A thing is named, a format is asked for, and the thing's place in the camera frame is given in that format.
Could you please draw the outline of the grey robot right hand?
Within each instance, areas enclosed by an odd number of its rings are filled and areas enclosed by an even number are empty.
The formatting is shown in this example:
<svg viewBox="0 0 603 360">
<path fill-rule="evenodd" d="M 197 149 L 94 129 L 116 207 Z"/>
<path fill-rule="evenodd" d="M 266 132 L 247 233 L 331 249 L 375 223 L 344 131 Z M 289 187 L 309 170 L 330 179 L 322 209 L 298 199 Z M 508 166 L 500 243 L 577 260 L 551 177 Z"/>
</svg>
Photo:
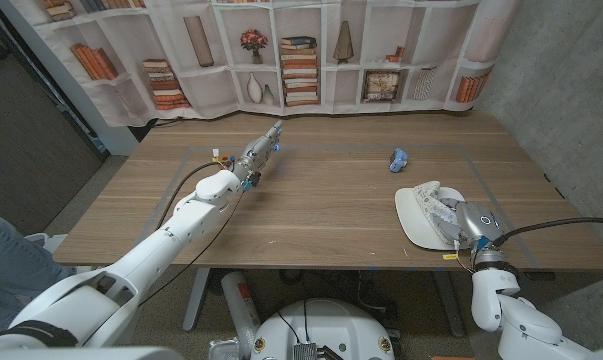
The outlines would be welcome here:
<svg viewBox="0 0 603 360">
<path fill-rule="evenodd" d="M 516 269 L 507 263 L 498 245 L 493 242 L 504 234 L 493 213 L 482 206 L 444 198 L 427 216 L 435 232 L 459 252 L 462 245 L 471 250 L 470 266 L 459 264 L 470 273 L 498 269 L 513 274 Z"/>
</svg>

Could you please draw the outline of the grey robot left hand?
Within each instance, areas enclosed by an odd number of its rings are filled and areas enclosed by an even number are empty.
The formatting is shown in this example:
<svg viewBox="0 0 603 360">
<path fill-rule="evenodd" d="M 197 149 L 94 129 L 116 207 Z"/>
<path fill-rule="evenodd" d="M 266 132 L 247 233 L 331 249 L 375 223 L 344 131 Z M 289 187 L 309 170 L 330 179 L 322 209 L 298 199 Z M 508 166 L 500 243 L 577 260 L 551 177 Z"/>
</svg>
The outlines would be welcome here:
<svg viewBox="0 0 603 360">
<path fill-rule="evenodd" d="M 240 180 L 240 186 L 247 191 L 256 187 L 270 156 L 279 149 L 282 121 L 277 121 L 264 135 L 247 145 L 235 162 L 232 173 Z"/>
</svg>

